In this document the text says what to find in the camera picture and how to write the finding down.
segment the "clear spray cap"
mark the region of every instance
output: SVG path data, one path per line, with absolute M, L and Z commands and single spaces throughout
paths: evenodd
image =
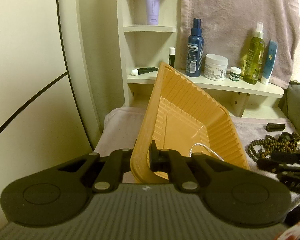
M 263 23 L 262 22 L 257 22 L 255 36 L 262 39 L 262 37 L 263 37 Z

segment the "black trim line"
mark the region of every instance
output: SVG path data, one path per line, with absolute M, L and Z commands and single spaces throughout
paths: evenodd
M 70 74 L 69 74 L 68 64 L 67 64 L 67 60 L 66 60 L 66 53 L 65 53 L 65 48 L 64 48 L 64 46 L 63 46 L 63 39 L 62 39 L 62 32 L 61 32 L 61 22 L 60 22 L 60 12 L 59 12 L 59 0 L 57 0 L 57 15 L 58 15 L 59 34 L 60 34 L 60 41 L 61 41 L 61 47 L 62 47 L 62 53 L 63 53 L 63 59 L 64 59 L 64 61 L 65 61 L 66 70 L 67 70 L 67 75 L 68 75 L 68 78 L 69 78 L 69 83 L 70 83 L 70 87 L 71 87 L 73 99 L 74 99 L 74 102 L 75 102 L 75 106 L 77 107 L 77 111 L 78 111 L 78 114 L 79 114 L 79 117 L 80 117 L 80 120 L 81 120 L 83 129 L 84 129 L 84 132 L 85 132 L 85 134 L 86 134 L 86 136 L 87 136 L 87 139 L 88 139 L 88 141 L 89 141 L 91 150 L 93 151 L 93 150 L 94 150 L 94 147 L 93 147 L 93 144 L 92 144 L 92 142 L 91 142 L 91 140 L 90 140 L 90 138 L 89 138 L 87 128 L 85 127 L 85 125 L 84 125 L 84 123 L 83 123 L 83 119 L 82 119 L 82 116 L 81 116 L 81 113 L 80 113 L 80 110 L 79 110 L 79 106 L 78 106 L 77 99 L 75 98 L 75 95 L 74 95 L 74 89 L 73 89 L 72 82 L 71 82 L 71 78 L 70 78 Z
M 43 92 L 45 92 L 47 89 L 52 87 L 55 83 L 57 83 L 60 79 L 65 77 L 67 75 L 67 72 L 63 73 L 61 76 L 56 78 L 54 81 L 52 81 L 50 84 L 45 86 L 43 89 L 41 89 L 38 93 L 36 93 L 33 97 L 31 97 L 26 103 L 24 103 L 17 111 L 13 113 L 12 116 L 10 116 L 7 121 L 3 123 L 3 125 L 0 126 L 0 133 L 15 119 L 18 114 L 20 114 L 29 104 L 31 104 L 34 100 L 36 100 Z

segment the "barcode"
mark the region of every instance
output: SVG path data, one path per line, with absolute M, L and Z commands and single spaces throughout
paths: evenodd
M 195 66 L 197 65 L 196 61 L 190 62 L 190 73 L 195 73 Z

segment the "blue spray bottle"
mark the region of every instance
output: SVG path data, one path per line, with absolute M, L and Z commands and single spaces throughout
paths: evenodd
M 201 20 L 194 18 L 191 35 L 188 38 L 186 75 L 189 77 L 200 76 L 204 42 L 201 34 Z

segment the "white bead string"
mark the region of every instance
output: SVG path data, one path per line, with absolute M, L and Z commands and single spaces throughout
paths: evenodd
M 217 156 L 220 160 L 222 160 L 223 162 L 225 161 L 219 154 L 217 154 L 215 151 L 213 151 L 212 149 L 210 149 L 208 146 L 206 146 L 205 144 L 203 143 L 195 143 L 190 151 L 189 151 L 189 157 L 191 157 L 191 154 L 192 154 L 192 148 L 196 145 L 199 145 L 199 146 L 202 146 L 202 147 L 205 147 L 210 153 L 214 154 L 215 156 Z

